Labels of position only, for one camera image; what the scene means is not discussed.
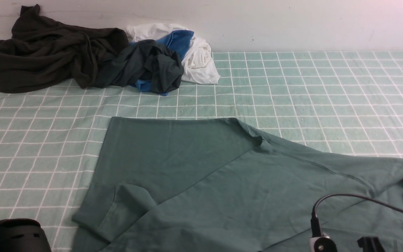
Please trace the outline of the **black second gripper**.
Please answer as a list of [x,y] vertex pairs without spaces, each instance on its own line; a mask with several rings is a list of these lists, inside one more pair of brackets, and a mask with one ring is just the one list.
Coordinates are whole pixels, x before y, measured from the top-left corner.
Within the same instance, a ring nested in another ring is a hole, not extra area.
[[363,252],[385,252],[378,237],[361,237],[357,240],[357,244]]

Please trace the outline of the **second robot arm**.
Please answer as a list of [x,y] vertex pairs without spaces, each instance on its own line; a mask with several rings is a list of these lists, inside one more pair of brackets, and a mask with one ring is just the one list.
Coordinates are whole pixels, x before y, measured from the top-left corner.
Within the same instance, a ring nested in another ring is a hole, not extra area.
[[[363,252],[385,252],[378,237],[361,237],[357,240]],[[338,252],[328,236],[309,239],[311,252]],[[0,252],[52,252],[39,222],[33,219],[0,220]]]

